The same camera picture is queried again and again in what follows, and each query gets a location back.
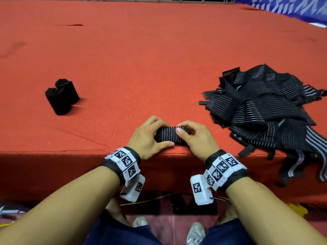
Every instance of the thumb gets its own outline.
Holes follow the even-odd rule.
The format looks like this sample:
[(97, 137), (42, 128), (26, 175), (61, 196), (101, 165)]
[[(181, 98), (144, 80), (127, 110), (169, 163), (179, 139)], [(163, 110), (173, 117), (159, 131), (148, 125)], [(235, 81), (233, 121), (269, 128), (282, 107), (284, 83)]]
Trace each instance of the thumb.
[(163, 149), (170, 148), (170, 147), (173, 147), (173, 146), (175, 146), (174, 142), (164, 141), (164, 142), (161, 142), (161, 143), (157, 143), (157, 150), (159, 152), (159, 151), (162, 151)]
[(183, 139), (187, 144), (189, 143), (191, 136), (188, 135), (188, 133), (187, 133), (186, 131), (184, 131), (184, 130), (181, 129), (181, 128), (176, 128), (176, 134), (177, 134), (181, 139)]

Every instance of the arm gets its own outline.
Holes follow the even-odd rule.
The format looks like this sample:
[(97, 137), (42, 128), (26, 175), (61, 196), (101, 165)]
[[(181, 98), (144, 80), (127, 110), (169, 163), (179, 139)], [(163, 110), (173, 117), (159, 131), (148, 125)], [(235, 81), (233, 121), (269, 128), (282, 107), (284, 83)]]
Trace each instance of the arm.
[[(219, 150), (204, 125), (185, 121), (177, 126), (188, 126), (193, 132), (188, 135), (182, 129), (176, 129), (177, 135), (204, 162)], [(327, 239), (304, 218), (249, 177), (235, 181), (227, 188), (226, 193), (237, 216), (257, 245), (327, 245)]]
[[(169, 124), (152, 116), (136, 129), (127, 146), (142, 160), (174, 146), (172, 142), (155, 142), (154, 134), (162, 126)], [(100, 166), (63, 186), (2, 230), (0, 244), (81, 244), (119, 185), (117, 174)]]

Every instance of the red surface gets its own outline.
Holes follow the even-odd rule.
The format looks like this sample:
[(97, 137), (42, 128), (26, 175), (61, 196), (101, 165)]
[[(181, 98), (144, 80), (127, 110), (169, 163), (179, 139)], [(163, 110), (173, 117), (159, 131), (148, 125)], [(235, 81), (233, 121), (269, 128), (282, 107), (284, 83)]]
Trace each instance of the red surface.
[[(198, 105), (224, 70), (267, 63), (327, 88), (326, 29), (242, 5), (1, 0), (0, 30), (0, 196), (14, 201), (41, 200), (96, 167), (153, 114), (171, 126), (203, 123), (237, 155), (243, 147)], [(58, 78), (82, 98), (66, 116), (44, 96)], [(324, 136), (326, 107), (325, 99), (305, 106)], [(285, 201), (327, 203), (318, 165), (280, 189), (284, 155), (265, 158), (256, 150), (242, 159), (255, 180)], [(145, 189), (190, 191), (204, 164), (176, 147), (141, 170)]]

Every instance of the person's right arm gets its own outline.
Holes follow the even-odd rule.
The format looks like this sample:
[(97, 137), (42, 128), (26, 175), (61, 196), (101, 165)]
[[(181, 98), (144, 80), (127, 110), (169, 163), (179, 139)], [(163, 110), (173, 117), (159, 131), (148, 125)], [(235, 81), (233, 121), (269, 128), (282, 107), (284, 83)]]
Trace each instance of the person's right arm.
[[(204, 162), (219, 150), (204, 125), (188, 120), (177, 126), (187, 126), (193, 131), (194, 134), (188, 135), (182, 129), (176, 129), (177, 135)], [(327, 245), (327, 239), (304, 218), (251, 178), (235, 181), (226, 193), (237, 216), (257, 245)]]

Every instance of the forearm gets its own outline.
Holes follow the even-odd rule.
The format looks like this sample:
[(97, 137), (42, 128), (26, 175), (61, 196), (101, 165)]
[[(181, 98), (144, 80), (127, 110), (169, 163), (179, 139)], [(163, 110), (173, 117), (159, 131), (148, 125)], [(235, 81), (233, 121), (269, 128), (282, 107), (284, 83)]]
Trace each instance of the forearm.
[(0, 244), (81, 244), (119, 184), (106, 167), (84, 174), (0, 232)]
[(256, 244), (327, 244), (327, 239), (304, 218), (249, 177), (233, 183), (226, 193)]

